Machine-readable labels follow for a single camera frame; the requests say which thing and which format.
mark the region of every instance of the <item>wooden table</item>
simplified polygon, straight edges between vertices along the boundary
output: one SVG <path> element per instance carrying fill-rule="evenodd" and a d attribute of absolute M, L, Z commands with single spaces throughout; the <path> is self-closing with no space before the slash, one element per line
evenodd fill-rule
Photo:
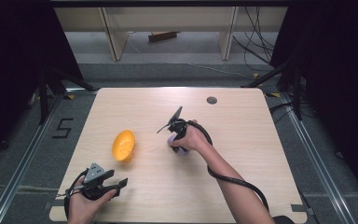
<path fill-rule="evenodd" d="M 207 98 L 213 96 L 217 104 Z M 122 88 L 101 89 L 59 189 L 70 187 L 78 174 L 97 162 L 115 175 L 106 186 L 127 177 L 128 186 L 107 203 L 95 220 L 152 223 L 234 223 L 216 181 L 195 151 L 181 157 L 167 144 L 172 135 L 156 133 L 182 105 L 182 119 L 196 119 L 213 145 L 248 182 L 267 197 L 272 216 L 296 223 L 306 213 L 292 212 L 302 204 L 263 93 L 259 89 Z M 121 163 L 111 154 L 121 131 L 135 135 L 132 161 Z M 65 221 L 61 206 L 50 218 Z"/>

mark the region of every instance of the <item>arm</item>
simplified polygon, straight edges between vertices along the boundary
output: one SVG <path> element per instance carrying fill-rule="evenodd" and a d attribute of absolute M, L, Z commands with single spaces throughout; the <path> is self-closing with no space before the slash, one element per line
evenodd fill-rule
<path fill-rule="evenodd" d="M 173 141 L 172 145 L 196 150 L 217 174 L 243 180 L 242 176 L 208 143 L 203 133 L 193 126 L 189 125 L 186 136 Z M 274 223 L 269 211 L 251 189 L 223 180 L 217 180 L 217 183 L 237 223 Z"/>
<path fill-rule="evenodd" d="M 77 180 L 76 185 L 81 185 L 84 176 Z M 96 201 L 91 201 L 78 193 L 80 190 L 74 190 L 69 203 L 68 224 L 89 224 L 94 219 L 98 210 L 116 194 L 116 190 L 112 189 L 104 194 L 103 197 Z"/>

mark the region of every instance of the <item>gray floor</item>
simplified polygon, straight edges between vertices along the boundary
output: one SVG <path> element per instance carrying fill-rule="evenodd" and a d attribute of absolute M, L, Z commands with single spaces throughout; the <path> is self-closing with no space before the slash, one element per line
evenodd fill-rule
<path fill-rule="evenodd" d="M 175 39 L 158 43 L 148 43 L 147 35 L 149 33 L 130 34 L 122 59 L 113 62 L 104 34 L 67 34 L 85 80 L 96 87 L 238 88 L 252 81 L 254 73 L 266 73 L 255 69 L 271 69 L 250 54 L 246 55 L 246 60 L 252 68 L 244 65 L 244 51 L 234 42 L 229 60 L 222 61 L 214 33 L 183 32 Z M 236 37 L 245 43 L 243 34 L 236 34 Z M 265 38 L 273 43 L 276 34 L 265 34 Z M 261 55 L 264 53 L 258 47 L 252 46 L 252 49 Z M 278 78 L 259 88 L 265 93 L 276 92 Z M 66 83 L 66 86 L 75 87 L 72 83 Z M 51 223 L 46 203 L 55 198 L 94 98 L 93 94 L 77 94 L 72 100 L 60 101 L 3 223 Z M 266 97 L 266 101 L 269 107 L 273 107 L 281 104 L 282 98 Z M 355 177 L 345 161 L 334 155 L 335 145 L 312 109 L 303 104 L 302 112 L 303 124 L 358 223 L 358 183 Z M 286 109 L 279 109 L 272 118 L 276 121 L 276 129 L 298 188 L 314 210 L 315 217 L 320 223 L 340 223 Z M 32 141 L 39 119 L 40 108 L 36 100 L 29 110 L 24 111 L 7 138 L 9 148 L 0 150 L 0 196 Z M 65 123 L 71 132 L 68 138 L 52 138 L 62 135 L 62 131 L 57 130 L 61 119 L 73 119 Z M 307 223 L 317 223 L 315 217 L 309 216 Z"/>

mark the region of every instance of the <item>hand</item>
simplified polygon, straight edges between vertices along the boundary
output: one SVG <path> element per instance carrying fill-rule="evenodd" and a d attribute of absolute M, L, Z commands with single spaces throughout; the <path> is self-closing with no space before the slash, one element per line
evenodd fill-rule
<path fill-rule="evenodd" d="M 196 127 L 187 125 L 185 137 L 172 142 L 173 147 L 184 147 L 188 150 L 201 150 L 210 145 L 205 135 Z"/>
<path fill-rule="evenodd" d="M 77 180 L 76 186 L 83 183 L 84 176 Z M 97 211 L 112 197 L 116 194 L 116 190 L 112 189 L 104 194 L 103 197 L 96 201 L 92 201 L 83 196 L 79 192 L 79 189 L 74 190 L 74 194 L 71 196 L 71 201 L 69 203 L 69 217 L 68 224 L 70 223 L 87 223 L 90 224 L 94 219 Z"/>

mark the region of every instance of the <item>aluminum rail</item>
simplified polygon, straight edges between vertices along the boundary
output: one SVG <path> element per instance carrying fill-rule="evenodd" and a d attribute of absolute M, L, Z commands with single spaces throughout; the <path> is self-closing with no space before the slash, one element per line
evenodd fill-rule
<path fill-rule="evenodd" d="M 282 92 L 281 97 L 284 104 L 291 102 L 286 92 Z M 304 144 L 304 147 L 310 157 L 315 171 L 318 174 L 322 185 L 324 186 L 324 189 L 328 197 L 330 198 L 332 205 L 336 209 L 337 215 L 341 223 L 356 223 L 345 198 L 342 196 L 342 193 L 337 187 L 336 182 L 333 180 L 332 176 L 324 165 L 324 162 L 312 140 L 310 139 L 310 135 L 308 134 L 303 122 L 296 118 L 296 114 L 291 108 L 287 107 L 286 110 L 289 113 L 290 120 L 293 122 L 296 131 L 302 143 Z"/>

